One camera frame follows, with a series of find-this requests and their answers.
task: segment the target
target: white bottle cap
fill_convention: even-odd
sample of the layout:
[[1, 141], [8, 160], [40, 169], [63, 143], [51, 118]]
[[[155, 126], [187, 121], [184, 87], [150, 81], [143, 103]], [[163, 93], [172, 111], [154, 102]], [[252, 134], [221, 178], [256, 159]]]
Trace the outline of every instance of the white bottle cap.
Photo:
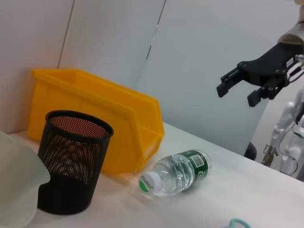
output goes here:
[[138, 185], [144, 194], [151, 195], [161, 190], [162, 180], [156, 172], [145, 172], [140, 175]]

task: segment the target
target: green logo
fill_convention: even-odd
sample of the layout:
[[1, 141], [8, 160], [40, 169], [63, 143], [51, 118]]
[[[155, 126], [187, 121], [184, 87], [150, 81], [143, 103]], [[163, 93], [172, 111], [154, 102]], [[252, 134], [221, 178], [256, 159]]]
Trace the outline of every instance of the green logo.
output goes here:
[[142, 183], [141, 181], [139, 181], [139, 187], [142, 189], [143, 192], [149, 192], [149, 190], [147, 190], [147, 188], [144, 185], [144, 183]]

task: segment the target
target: white wall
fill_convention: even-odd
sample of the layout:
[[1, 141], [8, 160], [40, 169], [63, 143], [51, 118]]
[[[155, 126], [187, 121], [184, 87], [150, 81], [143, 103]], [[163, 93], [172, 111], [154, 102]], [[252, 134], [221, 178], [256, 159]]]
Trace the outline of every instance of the white wall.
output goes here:
[[268, 51], [296, 17], [283, 0], [167, 0], [138, 90], [159, 99], [164, 122], [244, 154], [266, 101], [248, 107], [256, 88], [245, 82], [220, 99], [219, 78]]
[[164, 0], [76, 0], [61, 68], [135, 88]]
[[0, 1], [0, 130], [25, 130], [31, 68], [56, 68], [73, 0]]

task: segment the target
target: light blue cable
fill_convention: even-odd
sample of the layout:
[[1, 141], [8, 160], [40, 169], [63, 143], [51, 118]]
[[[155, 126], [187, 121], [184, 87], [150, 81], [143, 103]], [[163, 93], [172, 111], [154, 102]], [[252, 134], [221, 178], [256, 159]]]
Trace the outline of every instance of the light blue cable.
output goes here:
[[224, 227], [224, 228], [237, 228], [235, 226], [235, 223], [239, 223], [241, 225], [244, 226], [244, 228], [251, 228], [251, 226], [249, 226], [248, 223], [246, 223], [245, 221], [241, 220], [241, 219], [238, 219], [238, 218], [233, 218], [231, 221], [230, 221], [230, 225], [229, 227]]

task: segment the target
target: green bottle label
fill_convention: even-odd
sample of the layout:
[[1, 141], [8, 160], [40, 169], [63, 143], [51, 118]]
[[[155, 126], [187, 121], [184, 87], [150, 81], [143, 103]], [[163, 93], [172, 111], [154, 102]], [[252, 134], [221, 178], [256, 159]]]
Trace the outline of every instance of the green bottle label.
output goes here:
[[184, 155], [186, 158], [188, 158], [194, 168], [193, 183], [196, 183], [207, 176], [208, 163], [206, 158], [200, 152], [191, 150], [179, 154]]

